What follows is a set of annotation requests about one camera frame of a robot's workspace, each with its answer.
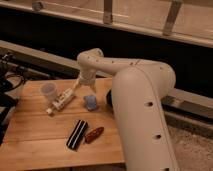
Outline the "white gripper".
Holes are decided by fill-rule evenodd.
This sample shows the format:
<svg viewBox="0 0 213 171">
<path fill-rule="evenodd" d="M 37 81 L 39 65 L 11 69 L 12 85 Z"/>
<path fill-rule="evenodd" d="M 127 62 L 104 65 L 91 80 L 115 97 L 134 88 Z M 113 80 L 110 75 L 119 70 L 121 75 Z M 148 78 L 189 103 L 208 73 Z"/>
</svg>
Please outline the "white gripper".
<svg viewBox="0 0 213 171">
<path fill-rule="evenodd" d="M 90 68 L 81 68 L 79 78 L 76 79 L 72 89 L 77 90 L 81 85 L 89 86 L 94 93 L 97 93 L 96 88 L 96 70 Z"/>
</svg>

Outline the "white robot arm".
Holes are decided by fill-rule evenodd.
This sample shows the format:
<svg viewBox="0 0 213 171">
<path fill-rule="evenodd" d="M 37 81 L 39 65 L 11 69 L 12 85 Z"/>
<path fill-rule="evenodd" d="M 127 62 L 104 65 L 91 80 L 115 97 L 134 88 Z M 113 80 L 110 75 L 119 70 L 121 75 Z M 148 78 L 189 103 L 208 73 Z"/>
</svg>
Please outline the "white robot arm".
<svg viewBox="0 0 213 171">
<path fill-rule="evenodd" d="M 99 48 L 80 53 L 77 62 L 75 88 L 93 88 L 98 71 L 113 76 L 112 106 L 127 171 L 180 171 L 161 105 L 175 86 L 172 67 L 159 61 L 109 58 Z"/>
</svg>

